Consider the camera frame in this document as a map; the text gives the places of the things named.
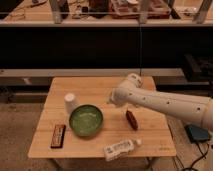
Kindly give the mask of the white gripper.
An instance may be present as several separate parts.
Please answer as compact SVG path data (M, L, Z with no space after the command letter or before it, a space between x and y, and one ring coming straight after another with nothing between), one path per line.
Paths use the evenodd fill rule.
M126 92L121 88L115 88L110 93L109 102L116 106L123 106L126 104Z

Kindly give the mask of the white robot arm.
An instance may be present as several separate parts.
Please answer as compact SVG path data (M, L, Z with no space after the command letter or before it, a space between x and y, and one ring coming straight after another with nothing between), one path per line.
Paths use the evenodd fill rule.
M146 107L213 131L213 98L141 88L142 78L129 74L110 94L110 102Z

